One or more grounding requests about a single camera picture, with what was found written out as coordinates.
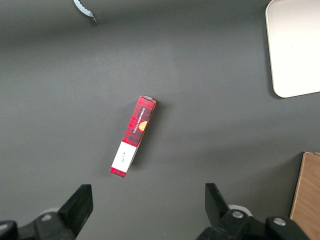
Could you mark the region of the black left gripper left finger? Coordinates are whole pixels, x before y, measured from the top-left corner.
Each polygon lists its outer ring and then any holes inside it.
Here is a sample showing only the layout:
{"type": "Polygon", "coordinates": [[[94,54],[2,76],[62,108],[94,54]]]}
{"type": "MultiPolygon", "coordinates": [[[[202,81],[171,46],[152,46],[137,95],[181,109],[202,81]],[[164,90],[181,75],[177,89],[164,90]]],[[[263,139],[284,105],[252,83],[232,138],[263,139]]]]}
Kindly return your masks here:
{"type": "Polygon", "coordinates": [[[58,211],[40,214],[24,226],[0,222],[2,240],[75,240],[93,211],[90,184],[82,184],[58,211]]]}

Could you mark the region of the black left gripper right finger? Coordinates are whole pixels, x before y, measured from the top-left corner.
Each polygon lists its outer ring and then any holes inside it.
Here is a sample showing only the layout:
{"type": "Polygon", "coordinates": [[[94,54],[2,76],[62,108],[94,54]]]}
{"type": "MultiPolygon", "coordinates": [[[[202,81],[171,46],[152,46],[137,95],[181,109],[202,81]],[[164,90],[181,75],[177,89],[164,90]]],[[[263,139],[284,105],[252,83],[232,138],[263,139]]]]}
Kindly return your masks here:
{"type": "Polygon", "coordinates": [[[215,183],[205,184],[205,211],[210,227],[198,240],[308,240],[307,234],[292,219],[269,216],[264,222],[247,210],[231,208],[215,183]]]}

